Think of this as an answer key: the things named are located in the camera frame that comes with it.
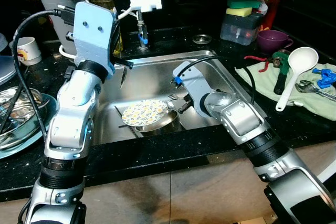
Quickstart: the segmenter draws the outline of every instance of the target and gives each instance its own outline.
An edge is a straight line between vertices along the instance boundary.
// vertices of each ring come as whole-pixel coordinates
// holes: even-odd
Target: green sponge
[[[227,6],[232,9],[246,7],[259,8],[260,1],[257,0],[227,0]]]
[[[226,14],[236,15],[240,17],[247,17],[252,12],[252,7],[249,8],[240,8],[240,9],[226,9]]]

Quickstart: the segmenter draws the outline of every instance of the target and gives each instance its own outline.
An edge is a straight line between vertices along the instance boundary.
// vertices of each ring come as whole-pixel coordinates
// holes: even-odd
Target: stainless steel sink
[[[141,100],[158,99],[166,102],[169,101],[170,94],[184,97],[186,91],[183,87],[175,89],[175,86],[170,84],[173,69],[185,60],[193,61],[212,55],[214,54],[211,51],[203,50],[133,60],[134,68],[127,70],[122,88],[120,84],[124,68],[116,66],[115,75],[104,83],[99,96],[100,106],[93,119],[95,124],[93,144],[142,137],[140,133],[132,133],[129,127],[123,127],[124,123],[116,108],[122,114],[128,106]],[[250,100],[250,96],[218,60],[201,62],[195,67],[201,71],[213,89],[236,93],[243,99]],[[184,104],[184,100],[175,100],[172,103],[178,109]],[[256,109],[266,116],[258,105]],[[186,130],[219,124],[212,118],[199,116],[192,107],[180,115],[180,122]]]

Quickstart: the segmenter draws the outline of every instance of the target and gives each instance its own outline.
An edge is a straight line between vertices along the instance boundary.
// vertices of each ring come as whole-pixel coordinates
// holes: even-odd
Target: red pliers handle
[[[257,60],[257,61],[265,61],[265,67],[264,67],[264,69],[260,69],[259,73],[265,72],[268,69],[269,61],[267,60],[267,58],[259,58],[259,57],[253,56],[253,55],[248,55],[248,56],[244,57],[244,60],[246,60],[246,59],[252,59],[252,60]]]

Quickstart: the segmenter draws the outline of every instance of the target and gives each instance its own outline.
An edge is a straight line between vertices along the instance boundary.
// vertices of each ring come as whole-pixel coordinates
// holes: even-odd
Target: patterned plate
[[[167,110],[167,104],[160,100],[143,100],[129,106],[122,113],[124,124],[146,126],[161,119]]]

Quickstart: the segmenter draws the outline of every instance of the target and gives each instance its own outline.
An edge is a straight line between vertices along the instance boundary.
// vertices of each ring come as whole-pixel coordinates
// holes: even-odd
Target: speckled countertop
[[[258,55],[256,45],[246,47],[218,39],[214,39],[207,46],[196,45],[191,40],[191,35],[196,32],[198,30],[186,31],[185,28],[154,31],[153,46],[150,50],[140,51],[136,40],[133,40],[134,42],[125,45],[122,56],[133,59],[177,52],[214,50],[218,55],[232,58],[222,60],[222,63],[250,92],[250,87],[236,74],[234,68],[246,63],[255,63],[244,62],[242,58],[250,54]],[[28,77],[31,88],[54,97],[64,82],[63,75],[67,66],[71,65],[57,53],[57,45],[44,44],[47,48],[44,59],[31,66]],[[332,63],[327,57],[320,57],[320,62]],[[13,78],[0,86],[0,90],[17,84],[18,80]],[[290,107],[279,113],[274,109],[275,102],[260,94],[256,94],[256,102],[268,114],[267,121],[272,128],[290,147],[336,140],[336,122],[314,115],[304,108]],[[25,150],[0,160],[0,201],[29,197],[40,172],[43,149],[43,141],[40,139]],[[236,150],[237,146],[221,125],[93,146],[85,172],[86,186],[206,165],[209,163],[207,156],[217,153],[227,153],[232,158],[244,156]]]

